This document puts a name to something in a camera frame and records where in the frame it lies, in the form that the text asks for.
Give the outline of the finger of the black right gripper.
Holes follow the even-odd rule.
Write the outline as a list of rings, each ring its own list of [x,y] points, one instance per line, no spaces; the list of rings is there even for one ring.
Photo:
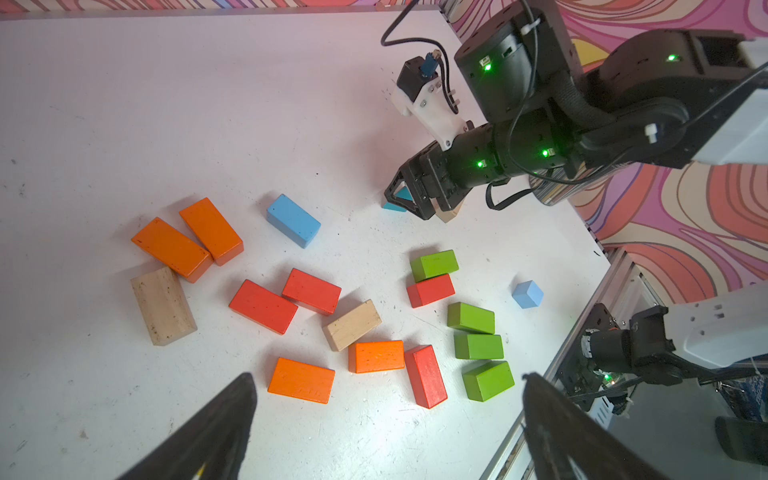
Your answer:
[[[400,212],[419,213],[420,191],[410,167],[402,166],[384,190],[385,207]]]

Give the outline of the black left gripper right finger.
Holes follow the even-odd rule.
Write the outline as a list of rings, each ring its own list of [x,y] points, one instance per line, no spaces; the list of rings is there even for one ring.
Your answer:
[[[663,479],[536,373],[523,376],[525,439],[539,479]]]

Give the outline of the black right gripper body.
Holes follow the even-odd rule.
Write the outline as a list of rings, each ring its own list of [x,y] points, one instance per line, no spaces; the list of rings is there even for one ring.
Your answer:
[[[475,187],[510,177],[497,152],[495,126],[488,123],[460,134],[443,150],[436,143],[407,161],[407,210],[428,220],[437,209],[452,210]]]

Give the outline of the natural wood block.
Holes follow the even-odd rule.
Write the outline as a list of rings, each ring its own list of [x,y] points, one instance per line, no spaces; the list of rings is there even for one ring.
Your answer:
[[[435,215],[443,222],[443,223],[449,223],[453,219],[455,219],[458,214],[460,213],[460,210],[463,206],[463,202],[460,202],[455,208],[449,209],[449,210],[442,210],[439,203],[436,200],[432,201],[433,207],[435,209]]]
[[[135,277],[131,286],[155,346],[169,345],[197,331],[179,277],[169,267]]]
[[[382,323],[372,300],[367,300],[323,327],[333,352],[341,352]]]

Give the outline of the green block top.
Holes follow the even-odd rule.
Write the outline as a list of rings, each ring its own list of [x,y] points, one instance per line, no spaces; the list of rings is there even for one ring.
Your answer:
[[[415,282],[422,282],[459,270],[458,261],[453,250],[418,257],[412,260],[410,265]]]

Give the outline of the red block small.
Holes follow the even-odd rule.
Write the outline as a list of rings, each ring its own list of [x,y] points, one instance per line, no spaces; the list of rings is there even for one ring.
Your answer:
[[[455,294],[449,274],[426,279],[407,288],[407,295],[413,308],[420,308],[446,299]]]

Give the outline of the light blue long block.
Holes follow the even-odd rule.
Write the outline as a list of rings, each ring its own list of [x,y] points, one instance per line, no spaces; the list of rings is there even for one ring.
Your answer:
[[[304,249],[314,240],[321,228],[317,219],[284,194],[268,207],[267,221]]]

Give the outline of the orange block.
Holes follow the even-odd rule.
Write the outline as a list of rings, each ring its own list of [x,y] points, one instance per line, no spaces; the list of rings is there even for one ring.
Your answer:
[[[223,266],[245,250],[243,240],[209,198],[203,198],[180,211],[189,229]]]
[[[267,391],[294,399],[327,404],[334,380],[334,370],[279,358]]]
[[[348,369],[354,374],[404,368],[405,350],[402,340],[357,342],[348,348]]]
[[[199,280],[214,263],[210,252],[159,217],[131,241],[190,283]]]

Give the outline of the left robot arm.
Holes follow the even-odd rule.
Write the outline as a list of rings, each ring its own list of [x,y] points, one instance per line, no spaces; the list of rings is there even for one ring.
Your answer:
[[[648,463],[587,421],[587,411],[605,398],[625,404],[638,384],[673,386],[764,375],[744,360],[767,352],[767,285],[764,282],[719,297],[654,306],[634,314],[627,328],[605,322],[575,331],[561,364],[575,363],[587,379],[600,372],[624,374],[611,386],[582,389],[564,380],[545,386],[527,375],[523,394],[523,438],[542,479],[658,479]],[[126,479],[235,479],[243,463],[257,406],[253,376],[229,383],[154,451],[124,473]]]

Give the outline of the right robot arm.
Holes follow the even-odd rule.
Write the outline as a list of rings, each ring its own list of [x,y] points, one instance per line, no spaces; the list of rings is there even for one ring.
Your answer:
[[[476,187],[526,175],[581,187],[633,163],[713,163],[727,125],[745,126],[767,89],[767,66],[744,36],[650,30],[584,71],[552,1],[519,1],[454,55],[439,42],[406,61],[393,102],[432,141],[384,192],[423,219],[450,212]]]

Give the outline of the green block middle row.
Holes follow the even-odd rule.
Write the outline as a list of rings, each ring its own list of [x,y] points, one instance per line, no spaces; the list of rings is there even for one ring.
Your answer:
[[[504,358],[503,340],[500,335],[456,334],[454,349],[457,359],[501,360]]]

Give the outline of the light blue cube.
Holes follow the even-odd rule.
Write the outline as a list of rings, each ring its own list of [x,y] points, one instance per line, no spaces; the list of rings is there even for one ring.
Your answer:
[[[539,307],[543,296],[543,291],[533,280],[518,283],[512,292],[512,298],[521,309]]]

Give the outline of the red block right pair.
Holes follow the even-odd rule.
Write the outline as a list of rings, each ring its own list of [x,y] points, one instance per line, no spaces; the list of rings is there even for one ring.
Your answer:
[[[341,296],[341,288],[302,270],[291,270],[282,296],[322,315],[332,315]]]

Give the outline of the red block pair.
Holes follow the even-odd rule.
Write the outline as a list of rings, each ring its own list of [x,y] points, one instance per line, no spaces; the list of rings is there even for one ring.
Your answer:
[[[282,296],[322,315],[332,315],[341,296],[341,288],[302,270],[291,270]]]
[[[229,303],[229,308],[259,325],[284,335],[298,306],[251,280],[245,280]]]

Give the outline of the red block left pair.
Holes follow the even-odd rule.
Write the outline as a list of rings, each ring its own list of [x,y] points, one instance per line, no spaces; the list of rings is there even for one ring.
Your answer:
[[[298,306],[251,280],[245,280],[229,303],[229,308],[259,325],[284,335]]]

